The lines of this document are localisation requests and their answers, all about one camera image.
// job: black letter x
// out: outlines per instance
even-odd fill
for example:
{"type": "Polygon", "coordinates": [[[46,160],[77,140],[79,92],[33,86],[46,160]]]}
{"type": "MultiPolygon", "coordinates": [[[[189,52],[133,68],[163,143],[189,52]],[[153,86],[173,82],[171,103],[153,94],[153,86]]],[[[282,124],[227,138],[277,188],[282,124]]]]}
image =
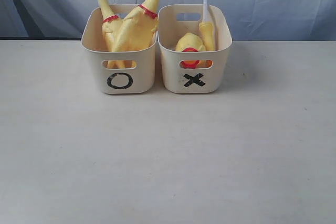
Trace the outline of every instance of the black letter x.
{"type": "Polygon", "coordinates": [[[201,73],[195,75],[195,77],[190,76],[189,74],[185,74],[184,78],[189,79],[190,81],[187,82],[184,86],[187,88],[189,87],[191,84],[195,83],[201,87],[203,87],[205,85],[205,83],[203,81],[200,80],[200,78],[202,78],[204,75],[202,75],[201,73]]]}

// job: bin handle hole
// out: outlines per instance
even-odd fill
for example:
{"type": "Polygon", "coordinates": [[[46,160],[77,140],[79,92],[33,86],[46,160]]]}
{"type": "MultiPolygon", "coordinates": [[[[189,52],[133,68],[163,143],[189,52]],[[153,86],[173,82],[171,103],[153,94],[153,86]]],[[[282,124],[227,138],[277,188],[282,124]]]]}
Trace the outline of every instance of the bin handle hole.
{"type": "Polygon", "coordinates": [[[209,69],[212,65],[212,60],[182,60],[179,63],[182,69],[209,69]]]}
{"type": "Polygon", "coordinates": [[[176,20],[177,21],[200,21],[201,14],[200,13],[177,13],[176,20]]]}
{"type": "Polygon", "coordinates": [[[102,66],[106,69],[134,69],[137,63],[134,60],[105,60],[102,66]]]}

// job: o symbol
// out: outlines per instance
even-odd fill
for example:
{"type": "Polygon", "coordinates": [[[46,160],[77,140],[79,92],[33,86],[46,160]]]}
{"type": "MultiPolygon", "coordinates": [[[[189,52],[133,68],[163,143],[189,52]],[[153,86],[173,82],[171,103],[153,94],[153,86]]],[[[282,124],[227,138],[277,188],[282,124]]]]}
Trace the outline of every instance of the o symbol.
{"type": "Polygon", "coordinates": [[[113,89],[128,89],[130,86],[133,85],[133,78],[128,74],[128,73],[114,73],[113,75],[111,75],[108,79],[107,79],[107,85],[110,86],[113,89]],[[122,75],[122,76],[127,76],[128,77],[128,84],[126,86],[123,87],[118,87],[112,84],[112,80],[118,76],[118,75],[122,75]]]}

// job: white table surface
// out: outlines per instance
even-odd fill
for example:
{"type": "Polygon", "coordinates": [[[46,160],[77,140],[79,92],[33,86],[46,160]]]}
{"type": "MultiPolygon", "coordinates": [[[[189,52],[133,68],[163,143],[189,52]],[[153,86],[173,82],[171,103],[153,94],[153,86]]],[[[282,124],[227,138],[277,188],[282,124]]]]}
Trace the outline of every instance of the white table surface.
{"type": "Polygon", "coordinates": [[[105,95],[79,41],[0,50],[1,224],[336,223],[336,42],[234,42],[199,95],[159,68],[105,95]]]}

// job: white plastic bin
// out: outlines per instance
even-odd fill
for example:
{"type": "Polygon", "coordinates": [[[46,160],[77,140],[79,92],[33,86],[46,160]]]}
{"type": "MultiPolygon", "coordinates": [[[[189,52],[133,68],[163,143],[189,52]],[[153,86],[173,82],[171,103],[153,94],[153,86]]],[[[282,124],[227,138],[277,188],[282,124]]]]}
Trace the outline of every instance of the white plastic bin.
{"type": "MultiPolygon", "coordinates": [[[[127,14],[137,5],[111,5],[116,14],[127,14]]],[[[141,51],[108,52],[102,37],[103,17],[100,8],[91,13],[86,24],[82,46],[89,59],[92,74],[101,92],[106,94],[132,94],[148,91],[155,79],[155,43],[141,51]],[[107,69],[107,60],[133,60],[136,67],[126,69],[107,69]]]]}
{"type": "Polygon", "coordinates": [[[159,11],[158,39],[161,50],[163,82],[174,93],[210,93],[219,88],[225,64],[232,44],[232,38],[224,14],[209,6],[214,21],[217,51],[176,52],[177,42],[187,32],[200,35],[198,25],[203,19],[203,5],[169,5],[159,11]],[[178,21],[178,14],[198,13],[201,18],[196,21],[178,21]],[[184,69],[180,62],[184,60],[211,60],[209,68],[184,69]]]}

